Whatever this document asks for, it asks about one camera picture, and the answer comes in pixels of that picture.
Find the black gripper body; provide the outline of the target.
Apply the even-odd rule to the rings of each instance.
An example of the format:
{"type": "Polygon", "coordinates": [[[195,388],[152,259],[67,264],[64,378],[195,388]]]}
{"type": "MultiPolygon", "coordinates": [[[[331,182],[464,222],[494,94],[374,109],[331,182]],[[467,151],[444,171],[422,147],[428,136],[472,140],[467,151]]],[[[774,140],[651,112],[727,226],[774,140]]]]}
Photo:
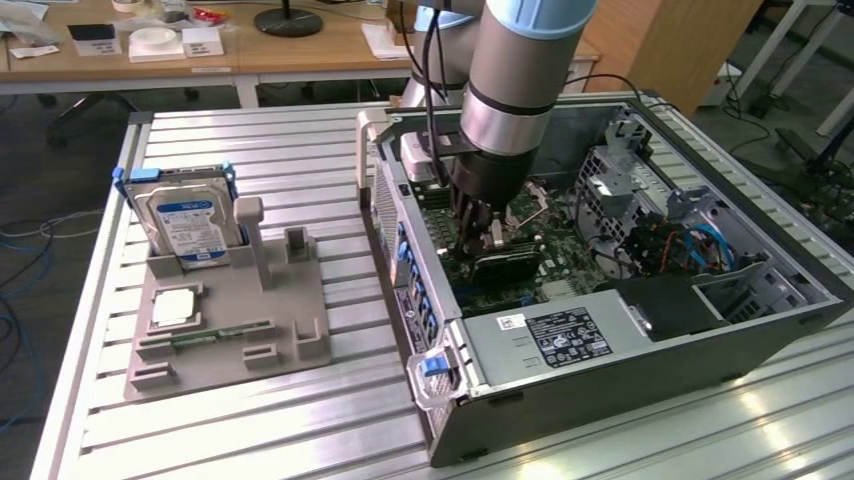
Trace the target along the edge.
{"type": "Polygon", "coordinates": [[[519,194],[534,160],[534,150],[514,156],[486,151],[456,155],[450,170],[454,202],[506,205],[519,194]]]}

